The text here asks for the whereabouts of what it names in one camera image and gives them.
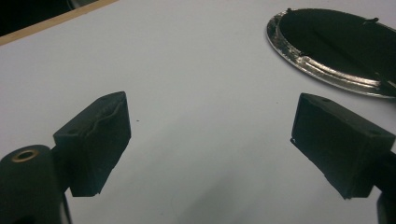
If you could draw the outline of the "white table cover sheet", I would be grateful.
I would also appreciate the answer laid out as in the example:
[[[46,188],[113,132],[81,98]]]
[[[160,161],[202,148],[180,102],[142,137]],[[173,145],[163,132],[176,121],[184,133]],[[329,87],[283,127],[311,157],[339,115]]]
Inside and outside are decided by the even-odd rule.
[[[377,224],[378,192],[344,200],[290,141],[313,93],[396,133],[396,102],[343,91],[281,58],[264,29],[319,7],[396,28],[396,0],[118,0],[0,47],[0,159],[124,91],[132,138],[74,224]]]

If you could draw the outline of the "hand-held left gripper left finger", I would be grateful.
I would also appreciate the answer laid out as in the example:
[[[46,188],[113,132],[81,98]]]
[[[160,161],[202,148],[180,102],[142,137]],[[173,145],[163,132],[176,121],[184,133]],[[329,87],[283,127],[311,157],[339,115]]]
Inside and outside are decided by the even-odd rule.
[[[75,197],[101,192],[131,139],[126,93],[102,96],[53,135],[61,189]]]

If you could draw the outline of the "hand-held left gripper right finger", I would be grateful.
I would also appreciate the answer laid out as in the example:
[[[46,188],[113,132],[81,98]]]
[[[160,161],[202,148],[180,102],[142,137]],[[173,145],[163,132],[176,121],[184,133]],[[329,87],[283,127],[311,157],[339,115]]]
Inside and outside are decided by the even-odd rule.
[[[396,200],[396,135],[314,94],[299,97],[290,141],[345,199],[373,187]]]

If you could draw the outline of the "wooden table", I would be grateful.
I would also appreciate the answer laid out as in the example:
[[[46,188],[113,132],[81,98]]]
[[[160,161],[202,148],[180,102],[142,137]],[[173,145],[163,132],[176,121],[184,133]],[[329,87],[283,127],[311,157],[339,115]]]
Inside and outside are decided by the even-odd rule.
[[[74,18],[80,17],[82,15],[91,13],[92,11],[99,9],[101,7],[108,6],[118,0],[96,0],[88,5],[78,7],[64,14],[58,15],[51,19],[41,21],[39,23],[27,26],[26,28],[20,29],[18,31],[12,32],[7,35],[0,36],[0,46],[4,46],[7,43],[16,41],[18,39],[24,38],[28,35],[33,35],[43,30],[49,29],[50,27],[59,25],[66,21],[70,21]]]

